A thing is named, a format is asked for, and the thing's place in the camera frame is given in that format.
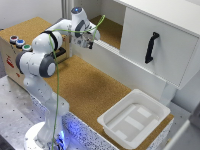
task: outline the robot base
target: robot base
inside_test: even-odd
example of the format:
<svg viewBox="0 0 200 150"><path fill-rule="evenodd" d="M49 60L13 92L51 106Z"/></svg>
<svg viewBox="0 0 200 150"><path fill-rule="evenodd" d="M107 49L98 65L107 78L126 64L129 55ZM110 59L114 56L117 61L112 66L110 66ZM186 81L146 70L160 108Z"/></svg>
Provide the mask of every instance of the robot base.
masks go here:
<svg viewBox="0 0 200 150"><path fill-rule="evenodd" d="M26 132L26 135L24 138L24 149L25 150L49 150L48 147L46 147L46 148L39 147L35 142L35 137L37 136L38 132L43 127L43 125L44 125L44 122L38 123L38 124L34 125L33 127L31 127ZM65 145L69 145L69 142L70 142L70 139L68 138L66 140Z"/></svg>

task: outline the black handle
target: black handle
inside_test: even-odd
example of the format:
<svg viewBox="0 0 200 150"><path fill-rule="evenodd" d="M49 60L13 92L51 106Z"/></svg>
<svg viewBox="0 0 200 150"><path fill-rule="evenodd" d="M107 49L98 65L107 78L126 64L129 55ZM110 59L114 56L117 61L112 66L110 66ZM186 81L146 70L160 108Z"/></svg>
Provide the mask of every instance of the black handle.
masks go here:
<svg viewBox="0 0 200 150"><path fill-rule="evenodd" d="M153 57L151 57L153 46L154 46L154 40L157 39L160 35L156 32L153 33L153 36L151 37L147 49L147 54L145 57L145 63L148 64L153 60Z"/></svg>
<svg viewBox="0 0 200 150"><path fill-rule="evenodd" d="M63 47L59 48L59 52L56 53L56 58L66 53L66 50Z"/></svg>

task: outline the rectangular container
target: rectangular container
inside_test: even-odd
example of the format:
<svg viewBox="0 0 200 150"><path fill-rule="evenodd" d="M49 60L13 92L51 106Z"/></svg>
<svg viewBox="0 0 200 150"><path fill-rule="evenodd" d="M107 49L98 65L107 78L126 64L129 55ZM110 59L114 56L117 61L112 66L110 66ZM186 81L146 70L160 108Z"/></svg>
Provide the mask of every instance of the rectangular container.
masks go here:
<svg viewBox="0 0 200 150"><path fill-rule="evenodd" d="M98 118L105 133L126 149L136 149L169 115L170 109L133 90Z"/></svg>

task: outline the cabinet handle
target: cabinet handle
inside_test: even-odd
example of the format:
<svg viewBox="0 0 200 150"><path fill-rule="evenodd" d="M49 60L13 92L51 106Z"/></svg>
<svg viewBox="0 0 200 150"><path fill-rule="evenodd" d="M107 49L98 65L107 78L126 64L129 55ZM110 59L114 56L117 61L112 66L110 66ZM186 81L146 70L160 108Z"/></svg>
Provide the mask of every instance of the cabinet handle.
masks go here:
<svg viewBox="0 0 200 150"><path fill-rule="evenodd" d="M148 64L153 60L153 57L151 57L153 46L154 46L154 40L157 39L160 35L156 32L153 33L153 36L151 37L147 49L147 54L145 57L145 63Z"/></svg>

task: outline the cork surface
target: cork surface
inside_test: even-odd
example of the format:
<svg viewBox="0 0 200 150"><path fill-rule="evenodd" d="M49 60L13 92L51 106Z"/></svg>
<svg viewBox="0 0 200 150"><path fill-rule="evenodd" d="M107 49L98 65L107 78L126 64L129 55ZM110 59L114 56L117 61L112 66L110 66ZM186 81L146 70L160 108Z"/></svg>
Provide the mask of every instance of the cork surface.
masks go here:
<svg viewBox="0 0 200 150"><path fill-rule="evenodd" d="M31 45L33 39L49 26L51 26L49 22L36 17L0 31L0 36L7 42L10 42L10 37L12 35L17 35L19 39L23 39L26 44Z"/></svg>
<svg viewBox="0 0 200 150"><path fill-rule="evenodd" d="M70 111L123 150L105 134L97 118L130 93L131 89L77 56L59 64L59 70L60 95L69 102ZM54 91L57 89L56 78L54 74L53 77L45 79ZM145 150L172 119L173 116L169 115L136 150Z"/></svg>
<svg viewBox="0 0 200 150"><path fill-rule="evenodd" d="M114 26L113 24L115 23L106 19L99 30L103 41L119 48L122 26ZM10 36L18 35L19 38L24 39L27 44L31 44L32 40L50 25L51 24L45 20L36 17L0 31L0 36L9 42ZM131 89L94 68L77 56L73 56L60 63L59 72L59 94L69 102L70 111L116 145L120 150L123 150L122 147L104 133L102 126L97 122L97 118L131 92ZM57 76L55 73L51 78L45 79L54 91L57 91L56 78ZM172 119L173 116L169 115L137 150L145 150Z"/></svg>
<svg viewBox="0 0 200 150"><path fill-rule="evenodd" d="M94 24L98 24L100 18L101 16L98 16L90 21ZM98 30L101 33L102 41L114 46L117 49L120 49L123 30L122 25L105 18L104 22L99 26Z"/></svg>

